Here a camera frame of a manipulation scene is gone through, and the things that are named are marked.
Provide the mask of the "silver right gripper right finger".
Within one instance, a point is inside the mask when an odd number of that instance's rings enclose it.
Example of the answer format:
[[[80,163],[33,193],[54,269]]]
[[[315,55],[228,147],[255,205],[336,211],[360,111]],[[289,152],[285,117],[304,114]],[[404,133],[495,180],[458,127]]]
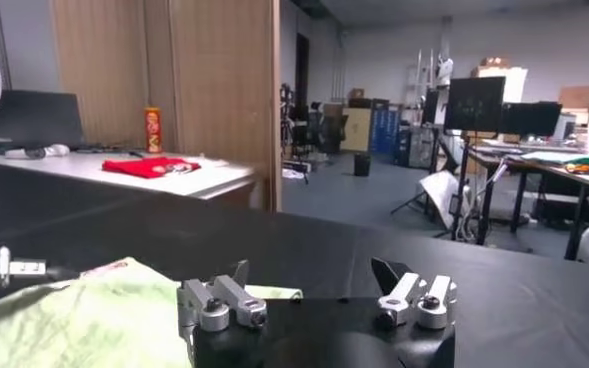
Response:
[[[377,300],[377,325],[396,329],[410,322],[427,330],[444,330],[455,324],[457,285],[437,275],[428,283],[405,264],[371,259],[371,269],[383,295]]]

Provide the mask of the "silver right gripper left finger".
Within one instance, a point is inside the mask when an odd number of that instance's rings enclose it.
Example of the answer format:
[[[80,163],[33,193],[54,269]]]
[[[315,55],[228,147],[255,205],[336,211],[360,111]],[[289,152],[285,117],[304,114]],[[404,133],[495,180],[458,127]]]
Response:
[[[267,303],[251,296],[246,290],[249,261],[241,260],[232,275],[213,276],[208,282],[199,279],[181,281],[176,290],[178,334],[188,345],[193,345],[196,327],[206,332],[221,332],[235,316],[238,325],[261,329],[268,320]]]

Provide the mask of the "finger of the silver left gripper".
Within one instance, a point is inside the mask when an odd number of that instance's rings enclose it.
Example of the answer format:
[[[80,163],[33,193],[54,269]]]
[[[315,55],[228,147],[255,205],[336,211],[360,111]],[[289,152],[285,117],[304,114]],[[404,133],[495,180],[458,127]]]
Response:
[[[9,248],[0,247],[0,288],[6,288],[13,279],[63,281],[77,277],[77,271],[51,266],[41,259],[14,258]]]

